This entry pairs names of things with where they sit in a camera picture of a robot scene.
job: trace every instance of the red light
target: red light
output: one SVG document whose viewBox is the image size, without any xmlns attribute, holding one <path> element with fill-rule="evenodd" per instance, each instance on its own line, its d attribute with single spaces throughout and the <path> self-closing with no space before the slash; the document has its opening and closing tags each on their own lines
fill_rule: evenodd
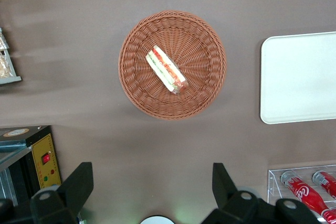
<svg viewBox="0 0 336 224">
<path fill-rule="evenodd" d="M 49 153 L 46 153 L 42 156 L 42 163 L 46 164 L 48 161 L 50 161 L 50 155 Z"/>
</svg>

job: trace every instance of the coca-cola bottle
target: coca-cola bottle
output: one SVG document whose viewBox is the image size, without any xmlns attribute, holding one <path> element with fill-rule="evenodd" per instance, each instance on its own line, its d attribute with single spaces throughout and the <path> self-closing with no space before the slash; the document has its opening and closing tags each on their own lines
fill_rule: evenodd
<svg viewBox="0 0 336 224">
<path fill-rule="evenodd" d="M 336 199 L 336 179 L 333 176 L 320 170 L 314 173 L 312 180 L 316 185 L 323 187 L 331 197 Z"/>
<path fill-rule="evenodd" d="M 322 197 L 293 171 L 288 171 L 282 174 L 281 182 L 301 201 L 306 204 L 311 210 L 322 216 L 327 223 L 336 223 L 336 212 L 329 209 Z"/>
</svg>

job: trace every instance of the yellow machine panel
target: yellow machine panel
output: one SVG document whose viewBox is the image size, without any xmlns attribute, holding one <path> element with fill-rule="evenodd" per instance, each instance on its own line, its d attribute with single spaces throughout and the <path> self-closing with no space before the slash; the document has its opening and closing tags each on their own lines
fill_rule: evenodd
<svg viewBox="0 0 336 224">
<path fill-rule="evenodd" d="M 56 162 L 51 134 L 32 145 L 33 159 L 41 188 L 60 185 L 61 180 Z"/>
</svg>

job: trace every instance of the white tray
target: white tray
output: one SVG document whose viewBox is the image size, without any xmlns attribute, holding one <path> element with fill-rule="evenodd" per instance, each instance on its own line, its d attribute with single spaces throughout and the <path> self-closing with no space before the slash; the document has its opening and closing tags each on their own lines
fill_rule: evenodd
<svg viewBox="0 0 336 224">
<path fill-rule="evenodd" d="M 336 119 L 336 32 L 265 40 L 260 117 L 267 124 Z"/>
</svg>

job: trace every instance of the brown woven basket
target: brown woven basket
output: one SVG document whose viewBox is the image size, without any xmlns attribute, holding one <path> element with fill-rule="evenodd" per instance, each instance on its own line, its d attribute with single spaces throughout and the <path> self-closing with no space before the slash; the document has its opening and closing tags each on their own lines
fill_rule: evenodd
<svg viewBox="0 0 336 224">
<path fill-rule="evenodd" d="M 145 56 L 158 45 L 177 64 L 190 87 L 171 93 Z M 194 116 L 216 98 L 225 80 L 225 50 L 217 33 L 199 17 L 167 10 L 141 20 L 126 37 L 119 57 L 119 78 L 132 103 L 160 119 Z"/>
</svg>

